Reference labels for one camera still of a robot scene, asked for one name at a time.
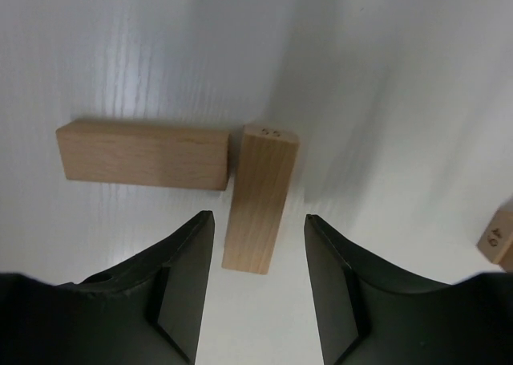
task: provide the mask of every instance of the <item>wooden block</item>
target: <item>wooden block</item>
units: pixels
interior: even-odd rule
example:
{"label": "wooden block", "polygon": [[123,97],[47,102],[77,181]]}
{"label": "wooden block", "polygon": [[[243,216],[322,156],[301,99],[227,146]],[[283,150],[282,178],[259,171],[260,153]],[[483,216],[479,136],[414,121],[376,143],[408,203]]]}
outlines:
{"label": "wooden block", "polygon": [[299,139],[291,132],[244,127],[225,269],[268,273],[298,148]]}
{"label": "wooden block", "polygon": [[503,259],[500,261],[500,267],[503,268],[504,271],[513,272],[513,248],[510,248],[504,254]]}
{"label": "wooden block", "polygon": [[513,213],[499,210],[478,242],[478,249],[492,263],[500,263],[513,242]]}
{"label": "wooden block", "polygon": [[77,120],[57,130],[66,178],[225,190],[229,132]]}

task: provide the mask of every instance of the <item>wood grain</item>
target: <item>wood grain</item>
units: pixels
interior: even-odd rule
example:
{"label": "wood grain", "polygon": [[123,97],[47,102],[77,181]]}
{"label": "wood grain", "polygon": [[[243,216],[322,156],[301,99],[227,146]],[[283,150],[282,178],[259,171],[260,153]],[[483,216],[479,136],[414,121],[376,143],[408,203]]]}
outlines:
{"label": "wood grain", "polygon": [[513,213],[499,210],[491,219],[481,239],[478,249],[490,262],[498,264],[513,243]]}
{"label": "wood grain", "polygon": [[226,189],[226,131],[76,120],[56,134],[69,180]]}
{"label": "wood grain", "polygon": [[225,269],[267,274],[299,139],[245,126],[224,244]]}

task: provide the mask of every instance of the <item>upright wooden block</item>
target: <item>upright wooden block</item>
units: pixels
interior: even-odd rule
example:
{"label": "upright wooden block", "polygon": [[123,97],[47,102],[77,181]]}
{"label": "upright wooden block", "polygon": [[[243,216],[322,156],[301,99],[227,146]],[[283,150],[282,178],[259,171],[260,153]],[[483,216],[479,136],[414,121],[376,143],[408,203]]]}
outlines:
{"label": "upright wooden block", "polygon": [[57,130],[67,179],[224,190],[229,132],[77,120]]}
{"label": "upright wooden block", "polygon": [[225,269],[268,273],[298,148],[299,139],[291,132],[244,127]]}
{"label": "upright wooden block", "polygon": [[478,248],[492,263],[500,263],[513,243],[513,213],[499,210],[478,242]]}

